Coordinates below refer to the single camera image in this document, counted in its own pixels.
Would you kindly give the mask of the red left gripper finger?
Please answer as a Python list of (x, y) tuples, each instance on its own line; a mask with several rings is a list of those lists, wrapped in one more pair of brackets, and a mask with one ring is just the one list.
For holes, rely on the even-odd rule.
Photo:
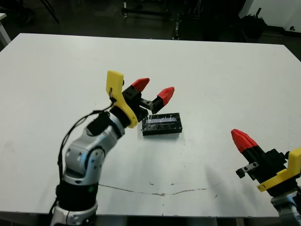
[(157, 97), (152, 101), (153, 106), (151, 109), (152, 113), (157, 113), (160, 111), (164, 106), (167, 105), (167, 103), (170, 101), (174, 94), (174, 87), (169, 87), (166, 89), (163, 89)]
[(145, 87), (148, 85), (149, 81), (150, 81), (149, 78), (137, 79), (134, 83), (130, 85), (129, 89), (135, 92), (142, 92), (145, 89)]

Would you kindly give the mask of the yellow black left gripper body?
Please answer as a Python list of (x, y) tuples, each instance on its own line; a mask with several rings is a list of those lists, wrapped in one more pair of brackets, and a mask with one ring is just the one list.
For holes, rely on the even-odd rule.
[(130, 90), (130, 86), (123, 90), (123, 84), (123, 74), (110, 70), (107, 72), (106, 92), (113, 102), (110, 112), (123, 127), (134, 128), (151, 111), (153, 103), (142, 98), (142, 92)]

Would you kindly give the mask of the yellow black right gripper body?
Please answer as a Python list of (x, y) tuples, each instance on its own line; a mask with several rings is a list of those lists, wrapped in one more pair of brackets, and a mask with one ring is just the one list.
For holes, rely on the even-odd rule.
[[(248, 165), (236, 170), (236, 174), (239, 178), (243, 178), (248, 174), (252, 180), (257, 180), (262, 184), (276, 176), (281, 170), (286, 169), (286, 156), (276, 149), (264, 152), (260, 147), (251, 147), (243, 150), (241, 154), (248, 161)], [(296, 179), (298, 177), (299, 176), (294, 176), (278, 185), (269, 189), (264, 188), (263, 190), (268, 192), (270, 196), (277, 197), (281, 194), (295, 190), (297, 187)]]

